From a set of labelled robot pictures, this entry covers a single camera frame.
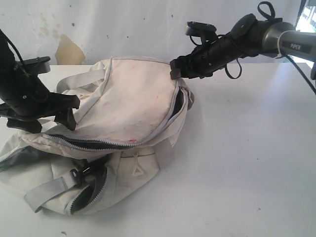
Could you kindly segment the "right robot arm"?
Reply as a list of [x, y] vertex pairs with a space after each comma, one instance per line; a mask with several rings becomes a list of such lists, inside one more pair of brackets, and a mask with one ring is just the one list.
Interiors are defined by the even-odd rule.
[[254, 14], [242, 17], [225, 35], [218, 35], [211, 24], [188, 22], [186, 35], [199, 37], [201, 44], [170, 62], [171, 78], [204, 78], [245, 57], [264, 55], [282, 58], [292, 55], [316, 60], [316, 35], [299, 32], [281, 18], [259, 21]]

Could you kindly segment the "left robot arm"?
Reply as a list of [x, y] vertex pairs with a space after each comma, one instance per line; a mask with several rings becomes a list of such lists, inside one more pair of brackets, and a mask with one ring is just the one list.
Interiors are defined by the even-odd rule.
[[7, 118], [7, 127], [39, 133], [39, 119], [54, 117], [75, 130], [73, 109], [79, 108], [79, 98], [49, 91], [38, 77], [50, 71], [49, 61], [48, 56], [23, 60], [11, 40], [0, 34], [0, 115]]

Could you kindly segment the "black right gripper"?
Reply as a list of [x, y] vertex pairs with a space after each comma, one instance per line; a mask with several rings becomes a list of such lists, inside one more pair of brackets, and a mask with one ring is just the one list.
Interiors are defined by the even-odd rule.
[[[170, 61], [170, 76], [171, 79], [209, 78], [215, 71], [238, 58], [239, 49], [228, 37], [221, 37], [196, 47], [191, 55], [179, 56]], [[193, 72], [181, 69], [193, 69]]]

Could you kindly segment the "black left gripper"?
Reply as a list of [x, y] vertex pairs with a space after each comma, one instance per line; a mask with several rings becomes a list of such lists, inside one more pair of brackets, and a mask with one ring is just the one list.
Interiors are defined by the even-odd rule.
[[17, 62], [0, 65], [0, 116], [7, 127], [39, 133], [40, 118], [55, 116], [54, 121], [74, 131], [73, 109], [80, 100], [76, 95], [50, 92], [37, 75], [27, 73]]

